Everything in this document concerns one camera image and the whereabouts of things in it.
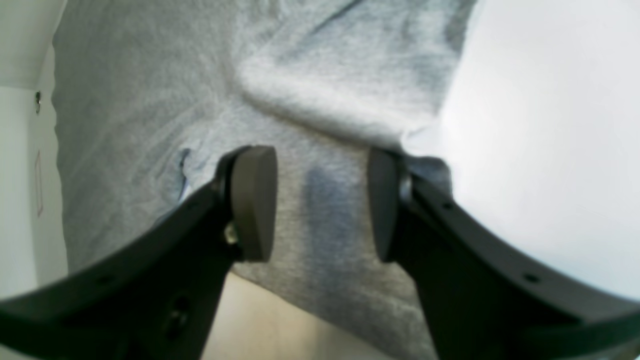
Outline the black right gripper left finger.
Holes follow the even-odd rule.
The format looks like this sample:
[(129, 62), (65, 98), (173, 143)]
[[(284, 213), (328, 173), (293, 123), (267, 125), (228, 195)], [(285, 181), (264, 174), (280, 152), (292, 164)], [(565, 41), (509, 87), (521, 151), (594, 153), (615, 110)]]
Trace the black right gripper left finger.
[(270, 260), (277, 194), (274, 147), (226, 153), (128, 246), (3, 300), (1, 344), (39, 360), (199, 360), (231, 267)]

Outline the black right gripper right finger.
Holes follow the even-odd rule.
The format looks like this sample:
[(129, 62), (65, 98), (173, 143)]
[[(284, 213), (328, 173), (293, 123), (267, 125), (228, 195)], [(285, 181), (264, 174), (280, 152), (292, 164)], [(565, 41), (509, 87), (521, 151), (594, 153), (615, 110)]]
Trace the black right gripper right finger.
[(637, 360), (640, 312), (478, 223), (395, 153), (371, 148), (375, 251), (412, 279), (441, 360)]

